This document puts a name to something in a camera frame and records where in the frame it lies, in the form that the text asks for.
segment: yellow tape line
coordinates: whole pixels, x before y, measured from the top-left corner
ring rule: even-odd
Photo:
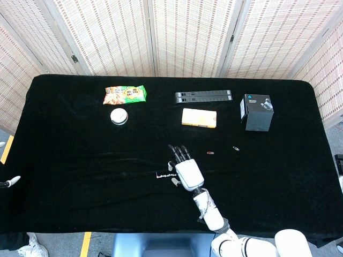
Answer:
[[[7,156],[9,154],[9,151],[10,151],[10,148],[11,148],[11,145],[12,145],[12,142],[13,142],[13,139],[14,137],[11,135],[7,141],[7,144],[5,146],[5,149],[4,149],[4,153],[2,154],[1,156],[1,162],[5,164],[6,162],[6,159],[7,159]]]
[[[90,247],[90,242],[91,242],[91,235],[92,235],[91,232],[85,232],[84,242],[82,243],[80,257],[87,257],[88,249]]]

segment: small white object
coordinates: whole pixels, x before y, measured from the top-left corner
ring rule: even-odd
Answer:
[[[285,229],[275,235],[275,244],[281,257],[312,257],[306,237],[300,231]]]
[[[123,125],[128,118],[129,115],[123,108],[116,108],[111,112],[111,120],[116,125]]]
[[[6,182],[9,183],[9,186],[8,186],[8,187],[13,186],[16,182],[18,182],[18,180],[19,180],[20,178],[21,178],[21,176],[16,176],[16,177],[12,178],[11,180],[7,180]]]
[[[175,168],[183,187],[187,191],[191,192],[204,184],[204,177],[194,159],[181,162],[175,165]]]

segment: yellow box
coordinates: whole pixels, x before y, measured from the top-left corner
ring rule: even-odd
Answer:
[[[213,129],[217,126],[217,112],[184,108],[182,112],[182,125]]]

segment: woven panel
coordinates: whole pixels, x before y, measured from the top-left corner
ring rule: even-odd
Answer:
[[[214,77],[235,2],[153,1],[159,76]]]
[[[286,78],[340,5],[340,0],[252,0],[227,77]]]
[[[1,13],[50,73],[77,74],[34,0],[0,0]]]
[[[0,126],[14,133],[25,95],[40,68],[0,24]]]
[[[93,75],[152,75],[143,0],[55,4]]]
[[[342,62],[343,21],[294,77],[314,87],[323,120],[343,109]]]

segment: green snack package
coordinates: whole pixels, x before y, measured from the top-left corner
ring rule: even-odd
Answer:
[[[117,86],[105,88],[106,95],[103,104],[125,104],[146,102],[146,90],[143,85],[139,87]]]

